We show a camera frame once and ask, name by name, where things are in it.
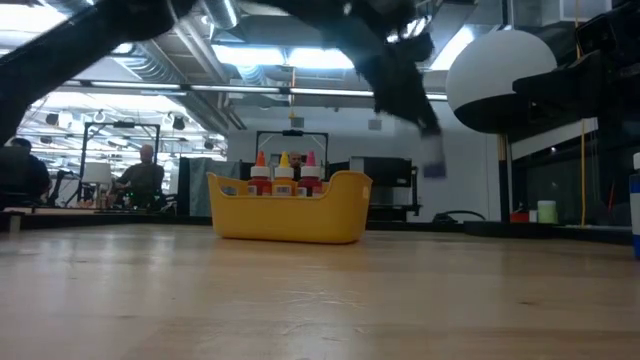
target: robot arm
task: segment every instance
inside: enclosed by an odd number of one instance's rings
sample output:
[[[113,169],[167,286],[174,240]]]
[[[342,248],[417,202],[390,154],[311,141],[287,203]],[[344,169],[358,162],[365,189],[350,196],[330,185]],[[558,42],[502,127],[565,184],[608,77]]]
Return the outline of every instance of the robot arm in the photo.
[[[27,108],[124,42],[143,41],[170,30],[196,0],[104,0],[0,58],[0,144],[14,134]],[[364,1],[256,0],[279,7],[318,29],[354,63],[371,85],[376,111],[439,133],[426,99],[415,56],[385,34],[413,13],[408,5],[389,17]],[[432,48],[430,38],[427,44]],[[423,52],[429,55],[430,50]]]

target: yellow bottle cap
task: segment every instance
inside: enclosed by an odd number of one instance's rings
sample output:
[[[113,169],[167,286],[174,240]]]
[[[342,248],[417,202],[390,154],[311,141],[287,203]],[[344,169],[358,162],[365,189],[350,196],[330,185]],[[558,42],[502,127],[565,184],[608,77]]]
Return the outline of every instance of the yellow bottle cap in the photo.
[[[286,151],[282,152],[282,156],[280,156],[280,165],[278,167],[291,167],[291,165],[289,165],[289,153],[287,153]]]

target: white sphere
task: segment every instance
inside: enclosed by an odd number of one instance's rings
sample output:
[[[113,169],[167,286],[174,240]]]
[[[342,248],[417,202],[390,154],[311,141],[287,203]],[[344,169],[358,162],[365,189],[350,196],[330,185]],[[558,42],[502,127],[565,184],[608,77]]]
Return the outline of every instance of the white sphere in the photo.
[[[502,132],[528,104],[513,82],[557,67],[553,52],[540,38],[524,31],[495,31],[470,43],[447,75],[449,106],[468,127]]]

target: ceiling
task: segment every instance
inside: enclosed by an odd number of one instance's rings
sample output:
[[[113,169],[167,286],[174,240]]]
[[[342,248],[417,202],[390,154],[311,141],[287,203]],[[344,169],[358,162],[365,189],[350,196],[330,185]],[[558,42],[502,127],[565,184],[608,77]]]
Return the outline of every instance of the ceiling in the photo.
[[[216,28],[212,24],[215,19],[207,15],[207,8],[196,7],[190,16],[167,34],[152,41],[123,45],[111,56],[79,74],[77,79],[270,86],[288,86],[295,82],[295,86],[307,88],[369,89],[367,83],[355,74],[348,59],[345,60],[341,53],[334,50],[322,51],[327,44],[320,34],[295,18],[273,8],[246,1],[203,1],[212,6],[235,3],[239,24],[230,30]],[[545,1],[547,0],[517,0],[514,12],[523,14],[523,9],[535,8],[531,4]],[[92,1],[9,2],[12,4],[8,5],[6,0],[0,0],[0,56],[74,12],[90,6]],[[385,2],[392,3],[392,0],[378,1]],[[420,2],[421,6],[428,7],[426,14],[430,20],[424,25],[431,32],[436,48],[434,56],[418,64],[424,73],[424,85],[428,92],[443,93],[446,70],[457,54],[478,36],[497,30],[497,24],[502,22],[501,0],[478,0],[476,5],[469,5],[470,3],[472,2]],[[537,18],[529,16],[525,25],[531,25],[529,23],[532,19]],[[407,32],[414,29],[416,24],[413,23],[412,28],[408,27]],[[538,29],[544,24],[533,25],[534,29]],[[283,63],[296,64],[295,72],[291,67],[282,66]],[[84,130],[83,123],[93,121],[96,116],[100,119],[104,116],[105,122],[128,121],[160,125],[163,138],[160,152],[163,160],[171,159],[172,153],[180,151],[183,154],[222,159],[226,151],[224,137],[230,131],[264,126],[263,121],[254,120],[262,119],[265,114],[270,113],[265,112],[265,109],[288,108],[292,100],[288,96],[278,95],[165,94],[101,88],[86,89],[86,92],[90,93],[61,88],[36,102],[25,116],[18,134],[31,139],[36,144],[39,156],[43,158],[56,160],[64,153],[69,158],[77,159],[76,154],[81,146],[78,135]],[[317,107],[337,111],[371,109],[373,104],[371,99],[366,98],[297,96],[293,105],[306,109]],[[45,118],[52,113],[59,114],[61,119],[65,119],[65,123],[48,125]],[[185,119],[185,129],[182,131],[172,128],[176,116]],[[327,127],[334,128],[326,130],[340,131],[341,126],[345,126],[343,123],[327,122]],[[97,154],[94,156],[91,152],[90,156],[96,159],[102,157],[98,151],[115,151],[118,154],[131,151],[129,155],[125,154],[126,157],[132,154],[130,161],[125,162],[129,164],[136,161],[135,152],[139,146],[152,142],[149,134],[142,128],[105,128],[103,132],[105,131],[108,135],[98,134],[89,142],[89,148]],[[46,137],[51,137],[51,144],[41,143],[43,136],[46,142]],[[109,138],[122,137],[127,140],[126,148],[109,144]],[[205,139],[215,140],[213,150],[204,149]]]

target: white wall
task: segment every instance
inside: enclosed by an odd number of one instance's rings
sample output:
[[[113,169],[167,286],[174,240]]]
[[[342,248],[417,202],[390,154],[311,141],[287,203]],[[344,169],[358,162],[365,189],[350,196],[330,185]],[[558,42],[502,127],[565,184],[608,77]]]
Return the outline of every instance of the white wall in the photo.
[[[444,102],[432,103],[444,129],[445,156],[448,177],[444,180],[419,178],[418,196],[423,210],[412,221],[431,221],[437,212],[472,210],[488,219],[500,216],[497,138],[464,127]],[[229,134],[227,159],[254,161],[256,130],[289,128],[288,109],[261,111],[236,109],[249,130]],[[409,123],[390,117],[383,118],[382,131],[369,131],[367,121],[373,112],[365,109],[301,108],[297,116],[305,117],[305,131],[328,132],[329,161],[347,161],[351,156],[381,156],[410,158],[419,165],[419,136]],[[314,150],[323,159],[323,151],[309,138],[274,136],[262,148],[269,154],[282,151]]]

